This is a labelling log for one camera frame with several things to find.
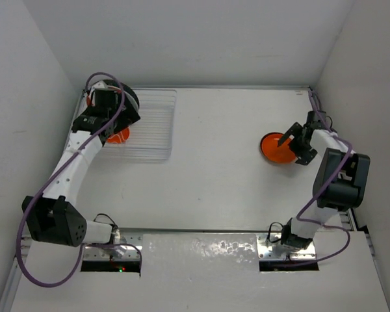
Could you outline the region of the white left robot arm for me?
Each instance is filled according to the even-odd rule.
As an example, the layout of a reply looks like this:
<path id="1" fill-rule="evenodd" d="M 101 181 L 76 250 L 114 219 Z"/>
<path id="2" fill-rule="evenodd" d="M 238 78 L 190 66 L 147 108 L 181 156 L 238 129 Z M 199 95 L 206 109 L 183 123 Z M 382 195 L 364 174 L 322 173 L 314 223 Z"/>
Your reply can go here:
<path id="1" fill-rule="evenodd" d="M 81 184 L 95 158 L 112 135 L 139 121 L 140 103 L 126 85 L 96 83 L 84 96 L 84 111 L 74 119 L 68 143 L 50 182 L 27 217 L 32 238 L 38 242 L 77 247 L 110 244 L 116 226 L 87 220 L 77 209 Z"/>

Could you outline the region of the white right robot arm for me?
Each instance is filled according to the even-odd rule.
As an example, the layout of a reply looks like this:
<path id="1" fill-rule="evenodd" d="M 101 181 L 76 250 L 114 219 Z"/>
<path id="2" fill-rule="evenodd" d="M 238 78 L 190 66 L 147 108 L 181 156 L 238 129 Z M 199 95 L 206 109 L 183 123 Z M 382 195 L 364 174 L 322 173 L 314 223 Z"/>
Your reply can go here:
<path id="1" fill-rule="evenodd" d="M 280 244 L 293 250 L 306 249 L 331 217 L 359 207 L 365 194 L 370 157 L 356 153 L 335 131 L 326 129 L 325 116 L 324 111 L 309 111 L 306 123 L 294 123 L 278 142 L 294 153 L 297 164 L 305 166 L 317 155 L 322 157 L 312 198 L 281 232 Z"/>

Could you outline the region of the orange plastic plate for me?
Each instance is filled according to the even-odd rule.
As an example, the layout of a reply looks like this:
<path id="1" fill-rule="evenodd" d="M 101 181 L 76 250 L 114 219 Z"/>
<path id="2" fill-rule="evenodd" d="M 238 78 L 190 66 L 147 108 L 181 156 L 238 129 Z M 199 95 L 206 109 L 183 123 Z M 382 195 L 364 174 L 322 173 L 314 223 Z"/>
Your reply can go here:
<path id="1" fill-rule="evenodd" d="M 129 128 L 125 128 L 125 129 L 111 135 L 107 139 L 107 143 L 109 143 L 109 144 L 123 144 L 129 138 L 129 135 L 130 135 Z"/>
<path id="2" fill-rule="evenodd" d="M 290 150 L 288 138 L 281 146 L 278 146 L 279 139 L 283 133 L 272 132 L 266 134 L 259 143 L 259 149 L 265 159 L 276 164 L 289 164 L 296 160 L 296 155 Z"/>

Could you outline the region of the orange plastic plate front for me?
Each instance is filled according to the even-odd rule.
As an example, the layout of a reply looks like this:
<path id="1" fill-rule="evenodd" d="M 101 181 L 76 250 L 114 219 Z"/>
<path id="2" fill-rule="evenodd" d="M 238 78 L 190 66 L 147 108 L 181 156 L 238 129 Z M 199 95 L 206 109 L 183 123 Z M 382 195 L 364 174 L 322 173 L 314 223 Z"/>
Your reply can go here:
<path id="1" fill-rule="evenodd" d="M 259 149 L 265 159 L 276 164 L 289 164 L 296 160 L 296 155 L 290 150 L 288 138 L 281 146 L 278 146 L 279 139 L 283 133 L 272 132 L 266 134 L 259 143 Z"/>

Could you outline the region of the red plate with teal flower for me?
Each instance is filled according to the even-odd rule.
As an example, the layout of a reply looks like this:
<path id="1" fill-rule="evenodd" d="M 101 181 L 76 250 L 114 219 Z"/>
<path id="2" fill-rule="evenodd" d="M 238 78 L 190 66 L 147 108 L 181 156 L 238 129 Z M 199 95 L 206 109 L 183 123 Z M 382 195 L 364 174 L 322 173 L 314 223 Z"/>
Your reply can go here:
<path id="1" fill-rule="evenodd" d="M 86 93 L 86 106 L 87 107 L 93 107 L 94 106 L 94 92 L 89 90 L 87 93 Z"/>

